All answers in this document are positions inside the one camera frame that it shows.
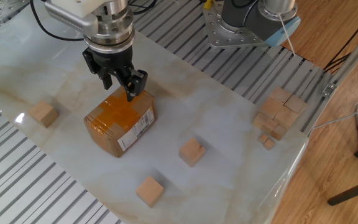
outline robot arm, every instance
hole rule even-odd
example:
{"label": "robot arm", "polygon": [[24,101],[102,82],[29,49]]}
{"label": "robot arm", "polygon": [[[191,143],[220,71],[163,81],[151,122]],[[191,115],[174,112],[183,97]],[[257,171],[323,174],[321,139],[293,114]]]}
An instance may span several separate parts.
{"label": "robot arm", "polygon": [[111,75],[125,88],[128,101],[139,95],[146,84],[147,73],[132,64],[135,37],[133,12],[127,0],[48,0],[48,13],[84,35],[88,48],[84,59],[108,90]]}
{"label": "robot arm", "polygon": [[[139,95],[147,73],[132,64],[134,14],[128,0],[47,0],[48,13],[83,34],[84,59],[107,90],[115,76],[128,101]],[[204,9],[210,43],[216,48],[279,45],[286,38],[280,17],[291,34],[299,25],[295,0],[224,0]]]}

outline table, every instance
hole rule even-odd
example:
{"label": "table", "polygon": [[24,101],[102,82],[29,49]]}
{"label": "table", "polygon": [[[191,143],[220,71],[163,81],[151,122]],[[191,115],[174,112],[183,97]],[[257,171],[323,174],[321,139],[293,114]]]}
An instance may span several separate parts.
{"label": "table", "polygon": [[[45,27],[74,37],[49,18]],[[90,74],[85,43],[55,40],[35,23],[29,8],[0,27],[0,112],[125,224],[269,223],[308,139],[291,129],[270,151],[251,125],[257,107],[137,33],[133,63],[149,73],[156,123],[121,158],[101,150],[83,117],[109,91]],[[28,111],[50,103],[60,117],[45,129]],[[178,156],[189,138],[206,148],[193,168]],[[151,175],[165,188],[154,208],[135,194]]]}

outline black cable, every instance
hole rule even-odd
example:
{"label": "black cable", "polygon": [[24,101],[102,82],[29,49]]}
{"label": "black cable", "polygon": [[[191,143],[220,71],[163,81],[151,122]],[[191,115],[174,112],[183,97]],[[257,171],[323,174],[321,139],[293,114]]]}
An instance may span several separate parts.
{"label": "black cable", "polygon": [[331,69],[337,67],[338,65],[342,64],[342,63],[345,62],[345,61],[346,61],[346,58],[344,58],[344,59],[342,59],[342,60],[339,60],[339,61],[337,61],[336,63],[334,63],[332,66],[330,66],[330,67],[328,67],[327,69],[325,69],[324,71],[325,71],[325,72],[328,72],[328,71],[330,71]]}
{"label": "black cable", "polygon": [[35,6],[34,6],[34,0],[30,0],[30,6],[31,6],[31,11],[35,17],[35,20],[38,23],[38,26],[42,29],[42,31],[44,31],[46,34],[48,34],[49,36],[59,39],[59,40],[65,40],[65,41],[82,41],[84,39],[70,39],[70,38],[64,38],[64,37],[59,37],[56,36],[55,34],[51,34],[49,31],[47,31],[44,26],[41,24],[40,19],[38,18],[37,12],[35,11]]}
{"label": "black cable", "polygon": [[248,7],[252,4],[252,1],[250,1],[250,0],[247,0],[247,1],[248,1],[248,3],[246,3],[242,6],[238,6],[236,3],[234,3],[234,0],[231,0],[231,4],[238,9],[242,9],[243,7]]}
{"label": "black cable", "polygon": [[152,9],[155,6],[156,3],[157,3],[157,0],[153,0],[153,2],[149,6],[145,7],[143,10],[134,12],[134,15],[139,15],[139,14],[149,11],[150,9]]}
{"label": "black cable", "polygon": [[142,7],[142,8],[144,8],[144,9],[147,9],[147,7],[145,7],[145,6],[139,6],[139,5],[135,5],[135,4],[129,4],[130,6],[135,6],[135,7]]}
{"label": "black cable", "polygon": [[345,49],[345,47],[350,43],[350,41],[356,36],[358,33],[358,29],[354,32],[354,34],[351,36],[351,38],[343,45],[343,47],[339,50],[339,52],[331,59],[331,61],[328,62],[328,64],[324,67],[324,70],[326,70],[329,66],[331,66],[334,62],[336,57]]}
{"label": "black cable", "polygon": [[345,56],[343,56],[343,57],[341,57],[341,58],[336,59],[336,60],[333,61],[331,64],[336,63],[336,62],[338,62],[338,61],[340,61],[340,60],[343,60],[343,59],[347,59],[350,54],[351,54],[351,53],[348,53],[347,55],[345,55]]}

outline metal mounting plate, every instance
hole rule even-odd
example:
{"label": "metal mounting plate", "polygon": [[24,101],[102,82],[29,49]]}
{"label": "metal mounting plate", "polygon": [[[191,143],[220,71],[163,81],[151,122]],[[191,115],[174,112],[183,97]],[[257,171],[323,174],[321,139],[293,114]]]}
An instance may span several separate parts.
{"label": "metal mounting plate", "polygon": [[0,0],[0,23],[8,21],[10,18],[14,17],[17,13],[19,13],[24,6],[30,3],[29,0],[8,0],[6,1]]}
{"label": "metal mounting plate", "polygon": [[323,92],[321,93],[323,97],[329,98],[335,92],[337,86],[333,83],[328,83],[327,86],[324,88]]}
{"label": "metal mounting plate", "polygon": [[228,27],[222,20],[223,2],[212,2],[210,9],[203,8],[205,27],[212,48],[230,49],[239,47],[267,46],[247,28]]}

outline wooden block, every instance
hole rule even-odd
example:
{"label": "wooden block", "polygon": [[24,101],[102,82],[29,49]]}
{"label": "wooden block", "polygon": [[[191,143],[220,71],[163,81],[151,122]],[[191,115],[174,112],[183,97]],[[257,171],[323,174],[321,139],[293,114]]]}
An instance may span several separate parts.
{"label": "wooden block", "polygon": [[267,98],[266,102],[260,107],[259,112],[266,115],[270,119],[274,119],[274,117],[280,112],[283,105],[273,98]]}
{"label": "wooden block", "polygon": [[264,143],[264,147],[266,149],[271,149],[274,146],[274,142],[271,139],[266,140]]}
{"label": "wooden block", "polygon": [[273,121],[272,119],[268,119],[265,124],[262,126],[262,131],[266,132],[266,134],[272,133],[272,131],[277,126],[277,123]]}
{"label": "wooden block", "polygon": [[48,128],[58,117],[56,110],[44,101],[40,101],[29,111],[29,114],[42,126]]}
{"label": "wooden block", "polygon": [[259,137],[259,142],[264,144],[267,140],[269,139],[269,137],[266,135],[266,134],[262,134],[260,137]]}
{"label": "wooden block", "polygon": [[294,111],[288,109],[286,106],[283,106],[280,112],[274,117],[274,121],[283,126],[286,129],[289,129],[292,124],[297,119],[298,114],[296,114]]}
{"label": "wooden block", "polygon": [[269,118],[262,114],[262,113],[258,113],[254,119],[254,122],[252,122],[253,125],[255,125],[256,127],[258,127],[259,129],[262,129],[262,126],[266,123],[266,121]]}
{"label": "wooden block", "polygon": [[307,103],[303,102],[297,96],[291,96],[291,98],[285,102],[284,106],[294,111],[296,114],[301,114],[303,110],[308,106]]}
{"label": "wooden block", "polygon": [[179,156],[190,167],[193,167],[204,155],[205,148],[200,145],[195,139],[190,139],[179,150]]}
{"label": "wooden block", "polygon": [[285,102],[291,97],[291,93],[283,90],[280,87],[277,87],[270,95],[269,97],[273,98],[277,102],[279,102],[281,105],[284,105]]}
{"label": "wooden block", "polygon": [[278,124],[275,129],[270,133],[270,135],[271,137],[279,141],[285,133],[287,133],[287,129]]}
{"label": "wooden block", "polygon": [[136,189],[136,194],[144,203],[152,208],[164,194],[164,188],[153,177],[148,176]]}

